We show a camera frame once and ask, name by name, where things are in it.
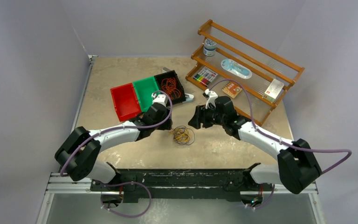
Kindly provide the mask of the black plastic bin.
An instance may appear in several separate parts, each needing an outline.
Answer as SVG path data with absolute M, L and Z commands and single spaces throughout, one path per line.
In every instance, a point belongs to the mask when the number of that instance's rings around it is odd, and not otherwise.
M 154 78 L 158 88 L 170 97 L 173 104 L 182 103 L 185 100 L 183 85 L 174 70 L 155 75 Z

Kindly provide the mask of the red plastic bin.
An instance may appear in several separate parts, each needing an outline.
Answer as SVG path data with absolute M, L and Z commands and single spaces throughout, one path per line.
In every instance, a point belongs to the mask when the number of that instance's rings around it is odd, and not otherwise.
M 141 113 L 132 83 L 111 88 L 110 93 L 119 121 L 129 120 Z

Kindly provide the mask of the green plastic bin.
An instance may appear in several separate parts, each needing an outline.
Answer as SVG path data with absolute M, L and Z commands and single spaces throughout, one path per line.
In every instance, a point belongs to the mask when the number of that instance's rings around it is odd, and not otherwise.
M 148 110 L 152 105 L 152 93 L 159 90 L 154 77 L 137 80 L 132 83 L 138 97 L 139 106 L 142 112 Z

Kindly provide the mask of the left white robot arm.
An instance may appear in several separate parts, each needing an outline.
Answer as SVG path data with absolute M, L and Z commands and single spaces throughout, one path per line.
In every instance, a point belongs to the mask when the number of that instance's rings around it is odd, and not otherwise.
M 75 128 L 55 154 L 61 166 L 60 175 L 73 181 L 87 177 L 102 182 L 109 191 L 118 189 L 117 169 L 108 162 L 98 161 L 98 155 L 114 146 L 147 138 L 155 130 L 171 128 L 170 116 L 169 106 L 153 103 L 146 112 L 117 126 L 100 130 Z

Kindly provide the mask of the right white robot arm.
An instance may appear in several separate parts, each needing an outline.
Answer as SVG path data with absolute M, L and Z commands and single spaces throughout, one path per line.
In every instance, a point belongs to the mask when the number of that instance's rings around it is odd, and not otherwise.
M 269 183 L 299 194 L 322 174 L 307 141 L 281 138 L 254 125 L 251 119 L 237 113 L 229 97 L 217 97 L 214 103 L 196 106 L 188 125 L 195 129 L 220 125 L 229 136 L 259 148 L 277 161 L 276 165 L 258 164 L 250 168 L 243 177 L 249 190 Z

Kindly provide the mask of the orange card pack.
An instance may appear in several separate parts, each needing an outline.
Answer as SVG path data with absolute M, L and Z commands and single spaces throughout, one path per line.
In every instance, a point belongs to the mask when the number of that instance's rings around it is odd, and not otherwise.
M 241 92 L 242 88 L 235 82 L 229 81 L 223 88 L 222 91 L 231 98 L 236 98 Z

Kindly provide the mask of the coloured marker pack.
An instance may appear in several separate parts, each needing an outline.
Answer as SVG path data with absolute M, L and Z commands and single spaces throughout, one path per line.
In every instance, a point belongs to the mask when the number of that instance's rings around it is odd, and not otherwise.
M 202 67 L 192 78 L 204 87 L 208 87 L 217 77 L 218 74 L 216 72 L 207 67 Z

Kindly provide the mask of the grey white stapler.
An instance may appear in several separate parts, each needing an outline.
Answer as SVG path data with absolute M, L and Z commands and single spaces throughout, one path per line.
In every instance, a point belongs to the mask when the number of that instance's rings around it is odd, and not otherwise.
M 167 68 L 167 67 L 163 67 L 163 68 L 162 68 L 162 72 L 163 72 L 163 73 L 167 73 L 167 72 L 170 72 L 170 71 L 172 71 L 172 70 L 169 69 L 169 68 Z

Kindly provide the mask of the wooden tiered shelf rack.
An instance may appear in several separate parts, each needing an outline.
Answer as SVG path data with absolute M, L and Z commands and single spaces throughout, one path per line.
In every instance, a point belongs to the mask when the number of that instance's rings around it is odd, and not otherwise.
M 197 33 L 203 40 L 191 55 L 196 65 L 186 80 L 226 96 L 234 94 L 230 80 L 239 82 L 245 89 L 237 92 L 234 107 L 258 125 L 268 119 L 305 70 L 213 20 L 201 25 Z

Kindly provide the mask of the blue packaged tool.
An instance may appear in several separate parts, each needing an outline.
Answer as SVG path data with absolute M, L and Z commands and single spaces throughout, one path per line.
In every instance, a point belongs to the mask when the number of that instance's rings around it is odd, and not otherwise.
M 232 59 L 224 59 L 221 61 L 220 65 L 222 69 L 241 79 L 250 79 L 253 74 L 247 67 L 244 67 Z

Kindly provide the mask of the white red small box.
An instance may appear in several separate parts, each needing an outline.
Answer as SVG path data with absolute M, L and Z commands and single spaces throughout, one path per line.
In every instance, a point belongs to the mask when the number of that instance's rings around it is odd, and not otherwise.
M 282 91 L 284 87 L 284 83 L 273 79 L 273 81 L 269 84 L 268 88 L 265 90 L 263 94 L 263 98 L 271 103 L 274 103 L 276 99 L 278 98 L 280 92 Z

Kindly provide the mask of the white blue round jar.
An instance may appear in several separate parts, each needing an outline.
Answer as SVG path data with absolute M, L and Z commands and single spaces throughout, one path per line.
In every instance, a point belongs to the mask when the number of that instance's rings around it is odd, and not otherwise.
M 205 56 L 214 56 L 217 48 L 217 43 L 209 38 L 205 39 L 203 43 L 203 53 Z

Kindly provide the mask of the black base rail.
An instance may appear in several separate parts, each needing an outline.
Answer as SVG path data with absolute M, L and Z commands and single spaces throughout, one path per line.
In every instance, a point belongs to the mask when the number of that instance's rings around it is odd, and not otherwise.
M 104 203 L 123 197 L 124 203 L 139 199 L 223 199 L 244 204 L 260 203 L 261 193 L 291 193 L 283 185 L 253 182 L 246 169 L 119 169 L 114 180 L 102 183 L 90 178 L 73 181 L 52 174 L 47 192 L 52 194 L 102 194 Z M 311 183 L 300 193 L 316 193 Z

